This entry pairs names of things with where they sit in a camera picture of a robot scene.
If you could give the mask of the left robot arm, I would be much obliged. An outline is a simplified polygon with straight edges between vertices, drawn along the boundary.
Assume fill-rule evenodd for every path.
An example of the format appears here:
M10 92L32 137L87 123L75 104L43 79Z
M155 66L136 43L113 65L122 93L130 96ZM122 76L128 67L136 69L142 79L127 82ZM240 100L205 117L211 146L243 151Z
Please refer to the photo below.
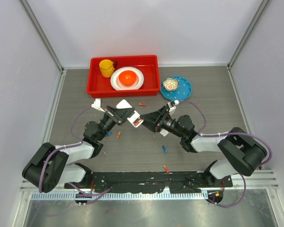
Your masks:
M59 184L76 183L80 188L91 184L90 170L78 161L97 156L101 140L115 125L122 125L134 114L135 109L104 109L100 122L90 121L84 127L83 139L74 144L55 146L46 142L40 146L22 171L22 177L36 186L40 193L48 193Z

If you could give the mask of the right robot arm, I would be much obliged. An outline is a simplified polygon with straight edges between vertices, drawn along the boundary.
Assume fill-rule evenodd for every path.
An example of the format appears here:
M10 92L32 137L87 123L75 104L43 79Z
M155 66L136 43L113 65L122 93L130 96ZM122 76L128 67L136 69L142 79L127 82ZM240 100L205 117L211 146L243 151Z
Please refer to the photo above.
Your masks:
M258 139L239 127L221 134L202 134L195 131L189 115L173 119L170 107L141 115L142 124L152 132L171 133L180 138L186 152L221 152L224 159L213 161L203 172L203 181L214 187L229 175L251 176L267 157L268 150Z

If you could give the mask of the white battery cover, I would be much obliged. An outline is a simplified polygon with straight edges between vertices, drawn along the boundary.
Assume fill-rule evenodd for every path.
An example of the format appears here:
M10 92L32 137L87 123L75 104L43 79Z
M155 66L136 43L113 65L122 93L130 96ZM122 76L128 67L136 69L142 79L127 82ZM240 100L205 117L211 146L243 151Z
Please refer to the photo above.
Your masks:
M162 129L162 130L160 131L160 134L161 134L163 137L166 137L166 136L169 134L169 132L168 132L167 130Z

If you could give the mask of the red orange AAA battery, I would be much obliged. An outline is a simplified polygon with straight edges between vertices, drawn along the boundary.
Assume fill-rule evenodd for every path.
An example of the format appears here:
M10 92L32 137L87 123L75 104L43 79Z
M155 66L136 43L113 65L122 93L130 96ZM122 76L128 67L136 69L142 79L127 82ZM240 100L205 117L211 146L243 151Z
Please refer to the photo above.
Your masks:
M169 169L167 168L166 165L163 165L164 170L166 171L167 174L169 174Z

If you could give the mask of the white red remote control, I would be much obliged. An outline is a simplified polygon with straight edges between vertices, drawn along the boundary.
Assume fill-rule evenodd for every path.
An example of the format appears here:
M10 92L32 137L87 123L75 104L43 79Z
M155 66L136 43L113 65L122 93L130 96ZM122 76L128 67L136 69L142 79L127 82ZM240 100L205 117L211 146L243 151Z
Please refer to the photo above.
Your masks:
M116 105L117 109L127 109L130 111L130 113L127 116L127 121L133 126L134 126L134 122L137 119L142 119L140 114L125 100L121 100L117 105Z

